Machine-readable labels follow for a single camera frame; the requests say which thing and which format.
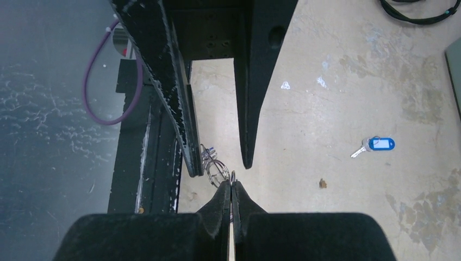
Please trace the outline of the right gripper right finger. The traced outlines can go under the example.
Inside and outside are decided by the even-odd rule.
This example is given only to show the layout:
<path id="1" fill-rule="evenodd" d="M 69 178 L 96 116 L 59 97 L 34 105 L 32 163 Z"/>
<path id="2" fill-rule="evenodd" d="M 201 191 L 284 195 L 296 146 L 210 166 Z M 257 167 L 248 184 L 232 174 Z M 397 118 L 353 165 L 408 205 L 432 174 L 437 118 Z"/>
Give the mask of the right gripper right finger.
<path id="1" fill-rule="evenodd" d="M 395 260 L 381 226 L 362 213 L 267 213 L 232 184 L 236 260 Z"/>

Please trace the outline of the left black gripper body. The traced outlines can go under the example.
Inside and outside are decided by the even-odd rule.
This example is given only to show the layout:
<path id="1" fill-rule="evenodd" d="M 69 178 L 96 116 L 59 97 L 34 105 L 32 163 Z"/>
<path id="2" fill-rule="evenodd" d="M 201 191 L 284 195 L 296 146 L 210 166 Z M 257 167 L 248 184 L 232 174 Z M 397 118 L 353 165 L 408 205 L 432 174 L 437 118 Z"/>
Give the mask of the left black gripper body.
<path id="1" fill-rule="evenodd" d="M 249 61 L 252 1 L 162 1 L 174 54 L 184 61 Z"/>

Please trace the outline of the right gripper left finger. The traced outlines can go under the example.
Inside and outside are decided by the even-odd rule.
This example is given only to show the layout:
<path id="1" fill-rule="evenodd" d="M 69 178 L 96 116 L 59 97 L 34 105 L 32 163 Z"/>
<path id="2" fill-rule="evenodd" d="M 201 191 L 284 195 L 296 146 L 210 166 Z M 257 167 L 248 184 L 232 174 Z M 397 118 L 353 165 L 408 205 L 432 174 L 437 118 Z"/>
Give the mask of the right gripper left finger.
<path id="1" fill-rule="evenodd" d="M 92 214 L 66 233 L 54 260 L 227 260 L 231 184 L 195 213 Z"/>

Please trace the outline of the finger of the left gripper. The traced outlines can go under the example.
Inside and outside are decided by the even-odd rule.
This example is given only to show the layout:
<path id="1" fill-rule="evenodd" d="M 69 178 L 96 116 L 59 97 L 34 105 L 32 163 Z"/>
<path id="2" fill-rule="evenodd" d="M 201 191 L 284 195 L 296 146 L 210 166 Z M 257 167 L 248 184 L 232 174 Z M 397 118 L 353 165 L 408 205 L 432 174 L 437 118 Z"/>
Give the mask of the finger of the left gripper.
<path id="1" fill-rule="evenodd" d="M 297 1 L 242 1 L 234 76 L 242 162 L 253 165 L 260 111 Z"/>
<path id="2" fill-rule="evenodd" d="M 191 86 L 164 1 L 111 1 L 172 121 L 191 177 L 203 175 Z"/>

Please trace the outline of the metal keyring with keys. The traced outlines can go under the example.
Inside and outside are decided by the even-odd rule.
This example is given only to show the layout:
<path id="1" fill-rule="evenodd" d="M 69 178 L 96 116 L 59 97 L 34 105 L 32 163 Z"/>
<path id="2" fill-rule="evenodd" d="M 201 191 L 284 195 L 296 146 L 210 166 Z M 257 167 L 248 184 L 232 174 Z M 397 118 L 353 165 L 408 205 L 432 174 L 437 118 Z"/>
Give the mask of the metal keyring with keys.
<path id="1" fill-rule="evenodd" d="M 235 171 L 229 168 L 217 157 L 217 151 L 214 147 L 201 146 L 201 159 L 203 173 L 207 176 L 212 186 L 218 188 L 221 183 L 228 182 L 232 184 L 237 181 Z"/>

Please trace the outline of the key with blue tag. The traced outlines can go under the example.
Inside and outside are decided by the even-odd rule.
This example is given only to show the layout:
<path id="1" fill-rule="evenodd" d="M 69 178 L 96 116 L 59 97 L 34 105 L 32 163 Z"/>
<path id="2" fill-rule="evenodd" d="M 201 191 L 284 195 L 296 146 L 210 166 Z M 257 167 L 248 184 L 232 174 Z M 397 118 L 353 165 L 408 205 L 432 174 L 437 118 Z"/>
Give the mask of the key with blue tag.
<path id="1" fill-rule="evenodd" d="M 351 158 L 356 158 L 363 152 L 373 151 L 391 151 L 395 148 L 395 142 L 392 138 L 381 138 L 374 136 L 371 138 L 365 138 L 362 140 L 361 147 L 351 154 Z"/>

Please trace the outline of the green plastic toolbox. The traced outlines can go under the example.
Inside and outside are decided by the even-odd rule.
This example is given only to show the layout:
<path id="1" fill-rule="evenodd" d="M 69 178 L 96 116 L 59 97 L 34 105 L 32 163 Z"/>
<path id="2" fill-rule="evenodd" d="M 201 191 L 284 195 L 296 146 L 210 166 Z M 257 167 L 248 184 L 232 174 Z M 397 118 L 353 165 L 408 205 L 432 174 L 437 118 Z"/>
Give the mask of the green plastic toolbox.
<path id="1" fill-rule="evenodd" d="M 460 48 L 451 45 L 445 51 L 447 69 L 450 76 L 450 82 L 460 116 Z"/>

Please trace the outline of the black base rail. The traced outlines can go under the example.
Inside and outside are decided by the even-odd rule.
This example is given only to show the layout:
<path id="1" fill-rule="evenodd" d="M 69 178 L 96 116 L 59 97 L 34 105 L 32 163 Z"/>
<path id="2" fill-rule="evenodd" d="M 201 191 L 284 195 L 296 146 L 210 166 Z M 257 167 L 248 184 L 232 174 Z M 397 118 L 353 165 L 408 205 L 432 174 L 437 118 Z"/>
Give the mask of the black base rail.
<path id="1" fill-rule="evenodd" d="M 182 152 L 147 70 L 142 75 L 141 96 L 121 122 L 108 212 L 176 213 Z"/>

